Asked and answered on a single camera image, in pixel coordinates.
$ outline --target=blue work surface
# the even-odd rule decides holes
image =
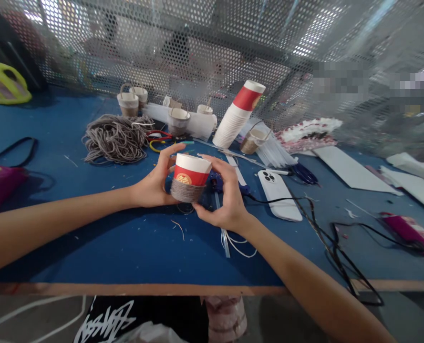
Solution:
[[[158,154],[149,149],[146,159],[130,165],[94,166],[83,162],[87,150],[81,139],[86,125],[103,114],[103,98],[73,96],[60,89],[35,97],[24,106],[0,105],[0,151],[25,136],[39,140],[38,151],[27,166],[31,177],[0,207],[0,212],[129,186],[154,167]],[[216,149],[200,143],[188,149],[225,159]],[[0,164],[18,164],[27,150],[25,144],[0,159]],[[375,168],[386,165],[378,158],[350,154]],[[360,216],[357,220],[389,234],[346,199],[373,213],[411,216],[424,227],[424,207],[410,196],[353,190],[319,159],[300,156],[300,161],[316,174],[322,188],[300,184],[288,176],[283,179],[294,196],[305,196],[305,192],[318,200],[316,216],[325,230],[330,230],[331,221],[353,222],[344,210],[348,208]],[[265,200],[256,176],[260,168],[245,160],[239,160],[239,165],[252,194]],[[212,194],[206,192],[203,204],[215,206],[212,199]],[[249,212],[271,231],[343,284],[305,218],[299,223],[286,222],[275,218],[268,205],[250,199],[245,202]],[[185,240],[171,220],[182,225]],[[424,280],[424,257],[395,247],[360,227],[341,228],[340,238],[344,250],[368,279]],[[246,254],[254,251],[248,243],[238,246]],[[0,282],[282,285],[259,254],[249,259],[230,249],[231,258],[227,259],[220,230],[198,219],[196,213],[184,215],[176,206],[133,209],[110,215],[38,248],[1,269]]]

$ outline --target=floor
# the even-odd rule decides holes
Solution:
[[[424,293],[382,293],[386,305],[370,310],[400,343],[424,342]],[[52,298],[0,296],[0,318],[33,301]],[[84,314],[66,329],[43,340],[46,343],[73,342],[92,297],[71,297],[27,309],[0,324],[0,343],[39,342],[39,338]],[[239,343],[327,343],[328,339],[291,296],[244,298],[247,332]]]

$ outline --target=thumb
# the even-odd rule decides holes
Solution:
[[[199,205],[197,202],[192,203],[194,209],[197,212],[197,216],[205,222],[208,222],[213,225],[213,213],[207,211],[202,205]]]

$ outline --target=hand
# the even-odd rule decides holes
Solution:
[[[223,179],[223,206],[216,211],[207,211],[201,205],[194,203],[193,207],[200,219],[226,230],[234,231],[241,236],[254,217],[247,212],[239,190],[236,170],[228,163],[208,155],[202,158],[212,162],[213,169],[221,174]]]
[[[176,157],[171,155],[183,150],[185,144],[174,144],[161,150],[156,167],[139,183],[131,186],[131,195],[136,206],[155,207],[179,203],[165,191],[165,179],[174,171]]]

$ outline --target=blue table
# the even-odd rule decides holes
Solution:
[[[112,110],[107,111],[109,104]],[[40,142],[37,154],[27,166],[31,177],[0,207],[0,212],[103,192],[141,180],[158,158],[158,154],[149,149],[146,159],[131,165],[99,167],[83,162],[87,154],[81,142],[85,127],[105,112],[119,114],[116,102],[54,87],[50,94],[37,95],[23,106],[0,105],[0,151],[25,136],[35,137]],[[26,155],[27,148],[28,144],[20,147],[0,160],[0,164],[17,164]],[[192,148],[195,153],[225,159],[216,149],[206,145],[196,143]],[[375,168],[387,165],[379,158],[358,152],[349,154],[360,163]],[[322,188],[300,184],[287,176],[283,178],[293,195],[306,193],[319,200],[315,203],[315,211],[324,229],[329,230],[331,221],[353,221],[345,207],[359,215],[361,222],[388,234],[375,219],[354,208],[346,199],[371,212],[411,216],[424,227],[424,207],[410,196],[353,190],[321,160],[300,156],[300,161],[317,175]],[[252,194],[265,199],[256,176],[260,168],[245,160],[239,163]],[[252,200],[245,202],[249,212],[277,236],[344,284],[305,218],[299,223],[282,221],[272,215],[267,205]],[[211,193],[204,194],[203,203],[214,205]],[[180,229],[173,228],[171,220],[182,225],[185,241]],[[342,234],[347,234],[348,239],[342,238]],[[377,288],[424,288],[424,257],[414,256],[359,227],[343,228],[341,243]],[[250,244],[239,246],[246,253],[254,251]],[[248,259],[231,247],[231,259],[227,259],[220,242],[220,230],[198,219],[195,213],[184,215],[175,206],[116,213],[38,248],[0,270],[0,292],[11,292],[14,284],[21,284],[18,292],[43,294],[285,292],[280,279],[259,254]]]

